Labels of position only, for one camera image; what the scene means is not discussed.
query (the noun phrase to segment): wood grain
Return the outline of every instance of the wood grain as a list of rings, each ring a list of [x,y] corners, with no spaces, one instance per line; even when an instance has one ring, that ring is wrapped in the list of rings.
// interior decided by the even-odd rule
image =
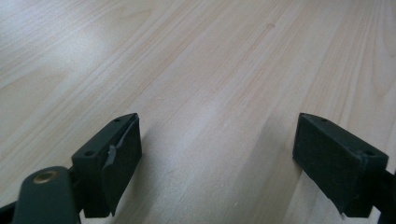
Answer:
[[[312,113],[396,169],[396,2],[2,1],[0,106],[0,205],[137,112],[117,214],[84,223],[376,223],[340,216],[291,151]]]

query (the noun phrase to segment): screw hole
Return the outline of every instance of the screw hole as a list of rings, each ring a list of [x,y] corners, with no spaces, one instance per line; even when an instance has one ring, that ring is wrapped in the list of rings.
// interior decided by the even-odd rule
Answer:
[[[54,179],[57,175],[57,171],[46,171],[44,173],[38,174],[33,182],[35,182],[35,184],[44,184]]]
[[[91,155],[93,155],[93,152],[92,152],[92,151],[86,151],[86,152],[84,153],[84,156],[91,156]]]

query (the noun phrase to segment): black clamp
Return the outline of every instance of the black clamp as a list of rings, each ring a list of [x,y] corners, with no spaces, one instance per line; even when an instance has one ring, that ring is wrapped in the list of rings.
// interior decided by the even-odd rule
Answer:
[[[385,153],[327,119],[300,114],[293,158],[340,213],[368,217],[375,206],[378,223],[396,223],[396,178]]]
[[[139,117],[110,121],[73,156],[73,166],[49,167],[29,175],[19,199],[0,209],[1,223],[80,223],[85,217],[114,216],[142,157]]]

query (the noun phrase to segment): light wood surface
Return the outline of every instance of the light wood surface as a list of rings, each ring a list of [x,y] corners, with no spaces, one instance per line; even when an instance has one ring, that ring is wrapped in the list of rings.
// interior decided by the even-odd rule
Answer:
[[[392,0],[2,1],[0,205],[137,112],[115,217],[84,223],[376,223],[342,217],[291,158],[300,112],[396,169]]]

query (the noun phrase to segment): wooden table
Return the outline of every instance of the wooden table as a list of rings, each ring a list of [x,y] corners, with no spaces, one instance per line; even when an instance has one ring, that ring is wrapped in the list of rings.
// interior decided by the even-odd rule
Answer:
[[[84,223],[376,223],[339,215],[291,151],[306,112],[396,169],[396,2],[2,1],[0,106],[0,205],[137,112],[117,214]]]

